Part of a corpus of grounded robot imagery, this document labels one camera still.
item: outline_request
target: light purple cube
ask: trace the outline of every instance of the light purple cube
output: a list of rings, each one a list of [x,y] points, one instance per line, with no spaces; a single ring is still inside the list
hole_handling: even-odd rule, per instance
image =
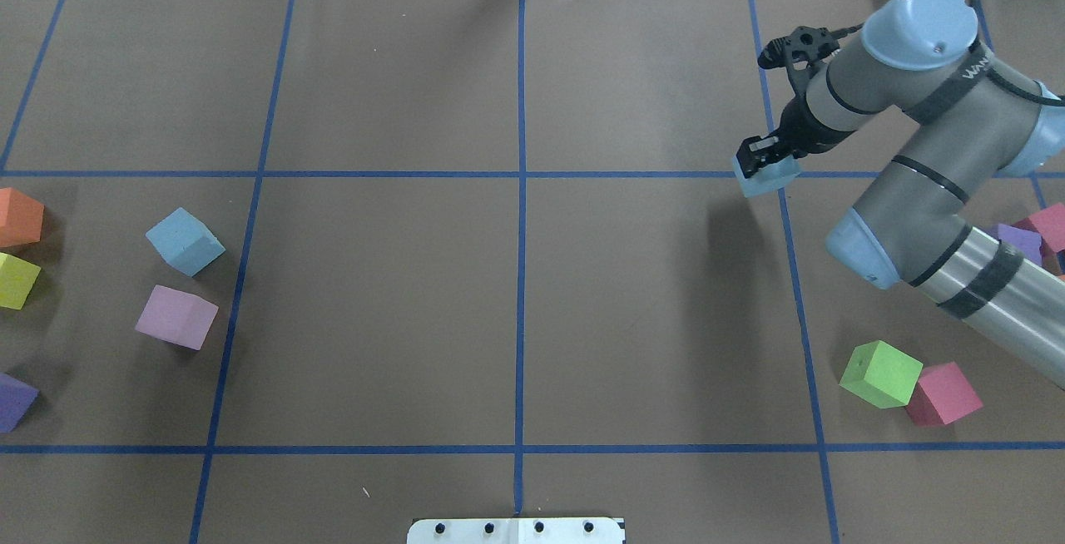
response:
[[[7,374],[0,374],[0,433],[5,434],[15,429],[35,397],[37,389],[19,382]]]
[[[218,306],[197,295],[155,286],[136,323],[136,331],[160,341],[179,344],[193,350],[203,347]]]
[[[1039,247],[1043,246],[1043,237],[1039,236],[1039,233],[1006,226],[1004,222],[993,226],[987,233],[1001,242],[1009,242],[1010,245],[1019,248],[1029,261],[1042,266],[1043,253],[1039,252]]]

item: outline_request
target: cube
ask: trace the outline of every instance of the cube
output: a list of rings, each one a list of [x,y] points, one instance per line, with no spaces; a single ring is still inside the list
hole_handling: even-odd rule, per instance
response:
[[[197,295],[155,286],[136,323],[136,331],[170,344],[200,350],[218,306]]]
[[[921,375],[921,362],[884,341],[856,347],[839,385],[879,409],[903,407]]]
[[[1046,210],[1028,215],[1014,228],[1033,230],[1043,237],[1043,257],[1065,251],[1065,203],[1053,203]]]
[[[45,207],[15,188],[0,188],[0,247],[40,241]]]
[[[15,255],[0,253],[0,308],[22,309],[40,268]]]
[[[196,276],[207,264],[218,259],[226,248],[203,222],[184,208],[167,215],[145,234],[163,260],[186,276]]]
[[[37,389],[0,374],[0,433],[14,430],[36,398]]]
[[[918,426],[946,426],[983,406],[962,368],[951,362],[921,369],[906,413]]]
[[[1037,264],[1037,266],[1042,266],[1043,253],[1041,249],[1043,248],[1043,237],[1039,236],[1039,233],[1006,226],[1004,222],[993,226],[987,233],[1001,242],[1009,242],[1010,245],[1014,245],[1014,247],[1020,249],[1020,252],[1025,253],[1025,257],[1029,261]]]

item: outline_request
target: white mounting plate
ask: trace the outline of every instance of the white mounting plate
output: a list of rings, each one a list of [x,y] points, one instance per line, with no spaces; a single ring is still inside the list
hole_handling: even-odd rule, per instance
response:
[[[491,533],[485,526],[491,524]],[[586,524],[593,529],[587,531]],[[443,531],[438,533],[438,526]],[[625,544],[625,521],[608,517],[422,520],[407,544]]]

